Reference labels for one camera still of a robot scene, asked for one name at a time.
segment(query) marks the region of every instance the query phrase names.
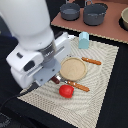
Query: dark table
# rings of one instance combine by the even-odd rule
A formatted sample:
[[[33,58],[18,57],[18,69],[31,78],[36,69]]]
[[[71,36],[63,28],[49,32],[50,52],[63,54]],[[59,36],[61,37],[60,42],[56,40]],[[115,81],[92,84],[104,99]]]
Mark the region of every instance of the dark table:
[[[46,0],[46,2],[52,21],[65,0]],[[78,32],[51,27],[54,34],[59,31],[67,31],[69,34],[79,36]],[[7,55],[18,42],[11,37],[2,21],[0,21],[0,29],[2,31],[0,36],[0,104],[2,104],[7,98],[18,94],[22,89],[13,79],[10,67],[6,62]],[[119,47],[96,128],[128,128],[128,44],[94,36],[89,38],[93,41]],[[11,100],[3,109],[3,113],[27,126],[34,123],[38,128],[75,128],[71,124],[19,99]]]

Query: cooking pot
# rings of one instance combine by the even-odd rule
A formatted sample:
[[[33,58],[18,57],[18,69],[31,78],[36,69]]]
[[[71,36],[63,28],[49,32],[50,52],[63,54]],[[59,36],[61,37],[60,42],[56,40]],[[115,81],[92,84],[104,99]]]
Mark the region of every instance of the cooking pot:
[[[128,8],[125,8],[121,13],[124,27],[128,30]]]
[[[72,21],[76,20],[80,16],[80,6],[75,3],[68,3],[63,4],[60,7],[61,17],[65,20]]]
[[[100,4],[93,4],[91,1],[90,5],[87,5],[85,1],[85,7],[83,11],[84,23],[91,26],[100,25],[104,21],[106,14],[106,8]]]

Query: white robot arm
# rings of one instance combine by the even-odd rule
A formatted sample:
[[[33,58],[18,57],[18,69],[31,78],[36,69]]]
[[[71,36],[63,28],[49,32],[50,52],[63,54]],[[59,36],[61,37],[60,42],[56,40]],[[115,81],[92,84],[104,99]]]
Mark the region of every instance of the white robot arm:
[[[68,33],[55,40],[45,0],[0,0],[0,15],[19,42],[7,57],[14,79],[23,89],[42,86],[70,54]]]

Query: beige plate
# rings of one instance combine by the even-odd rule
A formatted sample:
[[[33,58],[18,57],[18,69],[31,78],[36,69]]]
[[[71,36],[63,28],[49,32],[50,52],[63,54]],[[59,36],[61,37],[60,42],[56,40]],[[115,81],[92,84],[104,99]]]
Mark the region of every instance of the beige plate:
[[[61,63],[60,75],[71,81],[82,79],[87,73],[85,62],[79,58],[70,57]]]

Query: cable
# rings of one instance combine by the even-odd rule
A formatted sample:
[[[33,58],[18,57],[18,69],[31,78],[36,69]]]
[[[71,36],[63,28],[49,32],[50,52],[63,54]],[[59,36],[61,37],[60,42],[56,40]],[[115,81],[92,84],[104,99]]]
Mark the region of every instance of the cable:
[[[12,97],[8,98],[5,102],[2,103],[2,105],[1,105],[1,107],[0,107],[0,112],[2,112],[3,107],[4,107],[10,100],[12,100],[12,99],[14,99],[14,98],[17,98],[17,97],[20,97],[20,96],[23,96],[23,95],[25,95],[25,94],[31,92],[32,90],[37,89],[38,87],[39,87],[39,86],[37,85],[37,83],[34,82],[34,83],[32,83],[31,87],[30,87],[27,91],[25,91],[25,92],[23,92],[23,93],[20,93],[20,94],[18,94],[18,95],[15,95],[15,96],[12,96]]]

